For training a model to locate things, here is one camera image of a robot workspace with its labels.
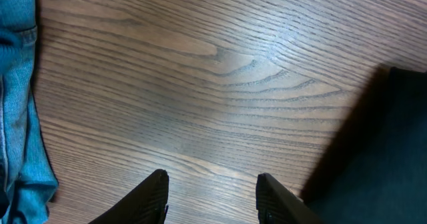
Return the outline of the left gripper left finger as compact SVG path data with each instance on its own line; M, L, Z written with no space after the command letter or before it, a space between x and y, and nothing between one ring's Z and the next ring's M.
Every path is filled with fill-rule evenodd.
M89 224L164 224L168 193L167 171L157 169Z

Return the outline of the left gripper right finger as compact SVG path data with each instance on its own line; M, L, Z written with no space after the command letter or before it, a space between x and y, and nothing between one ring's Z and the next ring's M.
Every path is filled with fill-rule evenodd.
M260 224L321 224L323 221L269 173L258 175L256 209Z

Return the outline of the black t-shirt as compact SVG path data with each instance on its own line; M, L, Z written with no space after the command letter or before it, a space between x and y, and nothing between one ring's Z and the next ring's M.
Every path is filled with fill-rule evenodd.
M426 74L377 76L301 196L325 223L425 223Z

